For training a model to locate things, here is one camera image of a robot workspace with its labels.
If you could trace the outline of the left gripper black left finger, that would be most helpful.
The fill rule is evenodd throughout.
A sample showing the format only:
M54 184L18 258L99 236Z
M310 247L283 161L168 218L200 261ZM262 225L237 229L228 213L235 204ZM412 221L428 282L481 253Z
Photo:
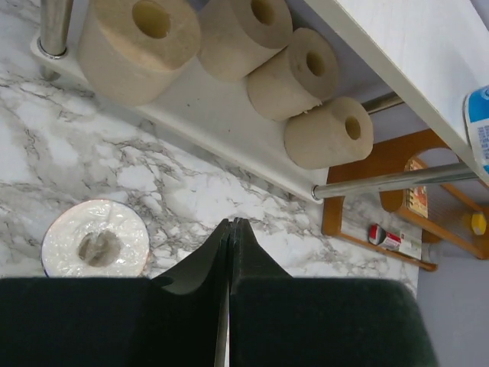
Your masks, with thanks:
M3 366L222 366L231 225L155 278L4 278Z

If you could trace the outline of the blue roll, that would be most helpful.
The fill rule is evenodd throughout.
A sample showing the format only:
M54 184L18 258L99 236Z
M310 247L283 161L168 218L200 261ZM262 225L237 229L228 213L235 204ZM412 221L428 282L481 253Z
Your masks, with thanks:
M478 173L488 180L488 86L476 89L465 97L463 113Z
M142 218L114 200L87 200L60 215L46 231L41 263L52 277L138 277L149 259Z

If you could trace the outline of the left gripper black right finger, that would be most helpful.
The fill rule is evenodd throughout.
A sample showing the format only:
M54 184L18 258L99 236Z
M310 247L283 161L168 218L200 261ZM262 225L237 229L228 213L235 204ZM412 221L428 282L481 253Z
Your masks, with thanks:
M436 366L412 292L378 278L295 278L249 221L230 235L233 366Z

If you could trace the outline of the brown paper roll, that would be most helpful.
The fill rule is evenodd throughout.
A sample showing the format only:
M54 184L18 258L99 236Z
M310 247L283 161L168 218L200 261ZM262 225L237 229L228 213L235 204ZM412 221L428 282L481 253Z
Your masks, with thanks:
M286 48L248 75L248 97L259 115L280 122L330 99L338 78L329 42L313 29L298 28Z
M141 106L184 71L200 41L198 17L186 1L90 1L77 60L96 93Z
M338 97L287 122L284 147L299 167L318 170L365 159L372 151L371 118L356 100Z
M237 82L288 45L293 22L285 1L211 0L199 11L199 62L218 80Z

